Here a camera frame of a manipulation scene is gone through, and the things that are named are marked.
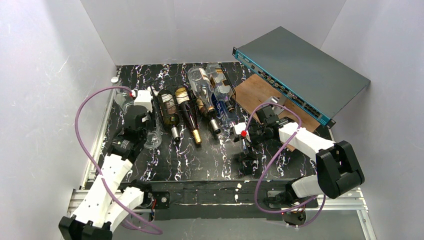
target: wooden cutting board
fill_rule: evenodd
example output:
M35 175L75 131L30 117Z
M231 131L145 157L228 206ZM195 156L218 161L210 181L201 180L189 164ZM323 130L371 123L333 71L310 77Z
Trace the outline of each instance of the wooden cutting board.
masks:
M274 96L279 98L282 94L275 88L273 88L268 82L263 80L257 74L252 75L240 85L235 87L236 97L235 100L240 107L242 107L248 114L251 114L255 108L265 102L268 98ZM318 128L320 123L306 113L303 109L294 104L291 100L287 99L284 103L284 106L296 113L302 120L302 127L306 130L313 132ZM278 115L278 117L284 118L289 117L295 122L299 123L298 119L288 111L283 111ZM259 122L256 114L253 118ZM293 151L295 148L291 145L288 145L288 149Z

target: black marble surface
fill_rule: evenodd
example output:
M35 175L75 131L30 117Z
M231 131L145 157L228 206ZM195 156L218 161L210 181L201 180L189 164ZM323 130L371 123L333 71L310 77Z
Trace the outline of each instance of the black marble surface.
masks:
M132 89L143 90L148 87L147 82L163 79L174 75L182 75L182 80L189 85L186 78L187 71L192 66L206 67L206 63L182 64L155 64L155 65L126 65L122 66L119 78L124 86ZM238 85L253 73L239 62L225 62L228 77ZM158 81L159 90L164 81ZM248 114L240 106L236 107L239 121L246 122ZM138 156L131 171L124 181L134 179L146 181L225 181L225 180L254 180L258 179L269 163L271 157L281 147L277 140L269 140L255 149L258 155L257 168L253 175L244 175L240 172L240 163L233 159L235 154L242 151L242 142L233 143L228 126L222 126L222 133L218 136L212 134L209 122L198 116L199 130L203 140L201 146L194 143L192 134L186 129L184 123L180 124L181 143L175 146L171 142L171 133L162 128L162 143L157 149L145 149ZM103 146L106 146L116 130L123 123L123 114L118 105L113 103L110 112ZM320 126L315 134L330 139L329 131ZM103 148L99 163L102 164L106 149ZM298 150L290 152L285 149L266 175L267 180L298 178L315 173L313 162Z

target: metal frame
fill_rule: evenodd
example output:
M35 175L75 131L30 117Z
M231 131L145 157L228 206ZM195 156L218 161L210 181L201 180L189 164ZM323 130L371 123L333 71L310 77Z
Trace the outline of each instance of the metal frame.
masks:
M120 67L117 71L117 76L119 77L120 73L121 73L121 68ZM105 108L105 112L103 114L103 120L100 124L100 127L97 131L97 136L95 138L95 144L93 145L92 148L92 153L94 156L94 159L98 161L99 156L101 154L101 149L102 149L102 143L103 143L103 138L105 136L106 133L106 126L108 123L108 116L110 114L110 111L112 109L112 103L113 103L113 94L111 93L109 95L109 99L107 102L107 106ZM333 137L333 133L331 131L331 129L328 129L331 139L334 141L334 137ZM81 201L84 199L84 197L86 196L88 190L84 189L85 184L88 181L93 181L95 179L96 176L96 170L94 169L93 164L88 161L87 164L87 168L85 170L85 174L83 177L83 181L81 183L81 189L80 190L74 190L69 202L69 206L67 209L67 213L69 214L69 216L71 215L71 213L80 205ZM119 197L122 193L120 191L116 192L116 196ZM318 206L321 206L322 202L323 202L323 195L319 195L317 197L317 201L318 201ZM319 208L308 208L308 210L318 210ZM355 189L352 189L351 191L348 191L347 193L341 195L340 197L338 197L337 199L331 199L331 198L327 198L325 205L322 209L323 211L340 211L340 210L351 210L351 211L356 211L358 214L358 220L361 224L362 230L363 230L363 234L365 236L366 240L376 240L376 235L374 233L373 227L371 225L371 221L370 218L368 216L368 206L367 203L365 202L365 198L364 195L362 194L361 188L357 187ZM136 213L143 213L146 211L150 211L150 209L135 209L134 210Z

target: purple cable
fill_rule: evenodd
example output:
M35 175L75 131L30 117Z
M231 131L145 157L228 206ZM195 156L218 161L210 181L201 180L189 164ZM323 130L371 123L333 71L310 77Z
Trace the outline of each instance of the purple cable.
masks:
M287 141L285 141L285 143L278 149L278 151L275 153L275 155L271 158L271 160L269 161L269 163L268 163L268 165L266 165L266 167L265 167L265 170L262 172L262 174L260 175L260 177L259 177L259 179L258 179L258 181L257 181L257 184L256 184L256 188L255 188L255 190L254 190L254 203L255 203L255 205L256 205L256 207L260 210L260 211L262 211L262 212L264 212L264 213L267 213L267 214L282 214L282 213L286 213L286 212L289 212L289 211L292 211L292 210L295 210L295 209L297 209L297 208L299 208L299 207L303 207L304 205L306 205L307 203L309 203L309 202L311 202L312 200L314 200L317 196L312 196L311 198L309 198L308 200L306 200L306 201L304 201L304 202L302 202L302 203L300 203L299 205L296 205L296 206L293 206L293 207L290 207L290 208L288 208L288 209L285 209L285 210L277 210L277 211L271 211L271 210L267 210L267 209L263 209L261 206L259 206L259 203L258 203L258 192L259 192L259 187L261 186L261 183L262 183L262 181L264 180L264 178L265 178L265 174L267 174L267 172L268 172L268 170L270 169L270 167L271 167L271 165L274 163L274 161L275 161L275 159L280 155L280 153L286 148L286 146L287 146L287 144L289 144L289 142L296 136L296 134L298 133L298 130L301 128L301 125L302 125L302 119L296 114L296 113L294 113L292 110L290 110L290 109L288 109L287 107L285 107L285 106L283 106L283 105L280 105L280 104L277 104L277 103L273 103L273 102L264 102L264 103L262 103L262 104L260 104L260 105L258 105L254 110L253 110L253 112L250 114L250 117L249 117L249 119L248 119L248 121L247 121L247 124L246 124L246 129L245 129L245 131L247 131L248 130L248 128L249 128L249 125L250 125L250 123L251 123L251 121L252 121L252 118L253 118L253 116L254 116L254 114L256 113L256 111L260 108L260 107L262 107L262 106L265 106L265 105L274 105L274 106L277 106L277 107L279 107L279 108L283 108L283 109L285 109L286 111L288 111L289 113L291 113L291 114L293 114L296 118L297 118L297 120L299 121L299 123L298 123L298 125L297 125L297 130L295 131L295 132L293 132L293 134L287 139ZM316 218L317 218L317 216L318 216L318 214L320 214L320 212L321 212L321 210L322 210L322 208L324 207L324 203L325 203L325 197L324 197L324 201L322 202L322 205L321 205L321 208L320 208L320 210L318 211L318 213L311 219L311 221L309 221L307 224L310 224L313 220L315 220Z
M96 168L96 170L97 170L97 172L98 172L99 175L103 175L102 174L102 169L97 164L97 162L94 160L93 156L90 154L90 152L87 150L86 146L84 145L83 141L81 140L80 130L78 128L78 120L80 118L80 114L81 114L81 111L83 110L83 107L86 105L86 103L90 99L92 99L94 96L96 96L97 94L99 94L101 92L104 92L104 91L107 91L107 90L112 90L112 89L123 89L123 90L126 90L126 91L128 91L128 92L131 93L131 89L129 87L126 87L126 86L110 86L110 87L105 87L103 89L100 89L100 90L96 91L95 93L93 93L89 97L87 97L81 103L81 106L79 106L78 111L76 111L76 115L75 115L75 133L76 133L76 138L78 139L79 145L81 146L82 150L87 155L87 157L90 159L90 161L93 163L93 165ZM128 222L128 221L127 221L127 224L129 224L131 227L133 227L133 228L135 228L138 231L143 232L143 233L154 234L154 235L161 235L163 233L163 231L159 227L157 227L154 224L149 223L147 220L145 220L144 218L142 218L141 216L139 216L137 213L135 213L134 211L132 211L131 209L129 209L128 207L126 207L124 204L122 204L122 202L120 202L117 199L117 197L114 195L114 193L108 187L108 185L106 184L106 181L105 181L104 178L102 178L101 181L103 182L103 185L104 185L104 188L106 189L106 192L110 195L110 197L112 198L112 200L115 203L117 203L121 208L123 208L125 211L127 211L130 215L134 216L136 219L138 219L141 222L145 223L147 226L152 227L156 231L149 231L149 230L144 230L144 229L138 228L137 226L135 226L134 224L132 224L131 222Z

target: purple hose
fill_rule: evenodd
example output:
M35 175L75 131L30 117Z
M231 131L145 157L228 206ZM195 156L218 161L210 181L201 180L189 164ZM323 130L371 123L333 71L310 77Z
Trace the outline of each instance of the purple hose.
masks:
M92 164L94 165L95 169L97 170L99 175L103 175L102 174L102 169L100 168L100 166L97 164L97 162L94 160L93 156L90 154L90 152L87 150L86 146L84 145L83 141L81 140L81 136L80 136L80 130L78 128L78 120L80 118L80 114L81 114L81 110L83 110L83 107L86 105L86 103L93 98L94 96L96 96L97 94L107 91L107 90L112 90L112 89L123 89L128 91L129 93L131 93L131 89L129 87L126 86L110 86L110 87L105 87L103 89L100 89L99 91L96 91L95 93L93 93L92 95L90 95L89 97L87 97L82 103L81 106L79 106L78 111L76 111L76 116L75 116L75 133L76 133L76 138L78 139L79 145L81 145L82 150L84 151L84 153L87 155L87 157L90 159L90 161L92 162ZM125 211L127 211L130 215L134 216L136 219L140 220L141 222L145 223L147 226L152 227L153 229L155 229L156 231L149 231L149 230L145 230L145 229L141 229L139 227L136 227L134 224L132 224L131 222L127 221L127 224L129 224L131 227L137 229L140 232L143 233L147 233L147 234L154 234L154 235L161 235L163 232L162 230L157 227L154 224L149 223L147 220L145 220L144 218L142 218L141 216L139 216L137 213L133 212L131 209L129 209L128 207L126 207L125 205L122 204L122 202L120 202L117 197L114 195L114 193L111 191L111 189L108 187L108 185L106 184L106 181L104 178L101 179L101 181L103 182L104 188L106 189L106 192L110 195L110 197L112 198L112 200L114 202L116 202L121 208L123 208Z
M302 120L301 120L301 118L296 114L296 113L294 113L292 110L290 110L290 109L288 109L287 107L285 107L285 106L282 106L282 105L280 105L280 104L277 104L277 103L273 103L273 102L264 102L264 103L262 103L262 104L260 104L259 106L257 106L254 110L253 110L253 112L250 114L250 117L249 117L249 119L248 119L248 121L247 121L247 124L246 124L246 129L245 129L245 131L247 131L248 130L248 128L249 128L249 125L250 125L250 123L251 123L251 120L252 120L252 118L253 118L253 116L254 116L254 114L256 113L256 111L260 108L260 107L262 107L262 106L265 106L265 105L274 105L274 106L277 106L277 107L279 107L279 108L283 108L283 109L285 109L286 111L288 111L289 113L291 113L291 114L293 114L296 118L297 118L297 120L299 121L299 123L298 123L298 126L297 126L297 130L299 130L300 128L301 128L301 125L302 125ZM275 161L275 159L280 155L280 153L286 148L286 146L287 146L287 144L289 144L289 142L296 136L296 134L298 133L298 131L295 131L295 132L293 132L293 134L287 139L287 141L285 141L285 143L278 149L278 151L275 153L275 155L271 158L271 160L269 161L269 163L268 163L268 165L266 165L266 167L265 167L265 170L262 172L262 174L260 175L260 178L259 178L259 180L257 181L257 184L256 184L256 188L255 188L255 190L254 190L254 203L255 203L255 205L256 205L256 207L260 210L260 211L262 211L262 212L264 212L264 213L267 213L267 214L282 214L282 213L286 213L286 212L289 212L289 211L292 211L292 210L295 210L295 209L297 209L297 208L299 208L299 207L302 207L302 206L304 206L304 205L306 205L307 203L309 203L309 202L311 202L312 200L314 200L317 196L312 196L311 198L309 198L308 200L306 200L306 201L304 201L304 202L302 202L301 204L299 204L299 205L296 205L296 206L293 206L293 207L290 207L290 208L288 208L288 209L285 209L285 210L277 210L277 211L271 211L271 210L267 210L267 209L263 209L261 206L259 206L259 203L258 203L258 192L259 192L259 187L261 186L261 183L262 183L262 181L264 180L264 178L265 178L265 174L267 174L267 172L268 172L268 170L270 169L270 167L271 167L271 165L274 163L274 161ZM315 220L316 218L317 218L317 216L320 214L320 212L321 212L321 210L323 209L323 207L324 207L324 203L325 203L325 197L324 197L324 201L322 202L322 205L321 205L321 208L319 209L319 211L318 211L318 213L310 220L310 221L308 221L308 223L305 223L304 225L302 225L302 226L306 226L306 225L308 225L308 224L310 224L313 220Z

